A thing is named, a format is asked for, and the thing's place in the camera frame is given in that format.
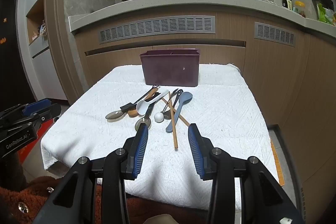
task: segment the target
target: dark door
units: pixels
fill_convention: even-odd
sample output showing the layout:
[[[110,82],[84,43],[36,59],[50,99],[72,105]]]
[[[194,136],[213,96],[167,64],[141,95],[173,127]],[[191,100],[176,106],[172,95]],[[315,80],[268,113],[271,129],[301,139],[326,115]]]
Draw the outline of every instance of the dark door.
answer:
[[[0,111],[35,102],[16,37],[16,0],[0,0]]]

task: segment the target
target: metal screw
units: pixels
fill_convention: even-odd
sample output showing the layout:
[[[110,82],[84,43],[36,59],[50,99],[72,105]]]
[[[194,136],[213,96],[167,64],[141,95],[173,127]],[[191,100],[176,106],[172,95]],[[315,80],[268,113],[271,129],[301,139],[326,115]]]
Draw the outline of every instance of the metal screw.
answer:
[[[80,164],[84,164],[84,163],[86,163],[86,162],[87,162],[87,157],[80,157],[80,158],[78,159],[78,162],[79,162]]]
[[[48,187],[48,188],[47,188],[47,191],[48,191],[48,193],[52,193],[52,192],[54,191],[54,188],[52,188],[52,187]]]
[[[250,157],[250,162],[253,164],[257,164],[259,162],[257,157]]]
[[[123,149],[123,148],[118,148],[118,149],[115,151],[115,153],[116,153],[117,155],[123,155],[125,152],[126,152],[126,151],[125,151],[125,149]]]
[[[222,152],[222,150],[218,147],[215,147],[211,150],[211,152],[215,155],[219,155]]]
[[[29,213],[29,208],[28,208],[28,206],[27,206],[25,203],[23,203],[23,202],[19,202],[19,203],[18,203],[18,208],[19,208],[19,210],[20,210],[22,213],[24,213],[24,214]]]

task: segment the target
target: wooden door trim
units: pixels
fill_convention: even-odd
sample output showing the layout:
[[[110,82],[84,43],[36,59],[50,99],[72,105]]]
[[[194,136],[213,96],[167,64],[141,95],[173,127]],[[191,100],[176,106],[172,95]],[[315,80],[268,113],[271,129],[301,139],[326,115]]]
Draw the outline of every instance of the wooden door trim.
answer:
[[[73,104],[84,91],[71,54],[63,0],[44,0],[44,15],[51,57],[63,91]]]

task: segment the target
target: blue spoon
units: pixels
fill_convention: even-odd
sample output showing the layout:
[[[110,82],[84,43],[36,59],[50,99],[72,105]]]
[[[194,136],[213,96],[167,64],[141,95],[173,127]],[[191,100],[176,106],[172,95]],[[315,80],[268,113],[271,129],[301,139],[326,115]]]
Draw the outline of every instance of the blue spoon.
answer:
[[[174,121],[175,124],[177,123],[177,120],[179,119],[179,115],[182,109],[182,106],[186,103],[189,102],[191,99],[193,98],[193,95],[190,92],[182,92],[182,94],[180,95],[178,102],[178,108],[174,114]],[[167,126],[166,128],[166,132],[167,133],[172,133],[173,132],[173,124],[172,122],[170,122],[170,124]]]

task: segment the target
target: yellow jar lid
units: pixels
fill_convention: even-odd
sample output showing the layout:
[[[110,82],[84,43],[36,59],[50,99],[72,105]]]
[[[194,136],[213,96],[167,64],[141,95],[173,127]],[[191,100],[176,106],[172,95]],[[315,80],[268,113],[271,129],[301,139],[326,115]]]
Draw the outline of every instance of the yellow jar lid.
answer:
[[[295,5],[305,7],[305,4],[302,1],[298,1],[298,0],[295,2]]]

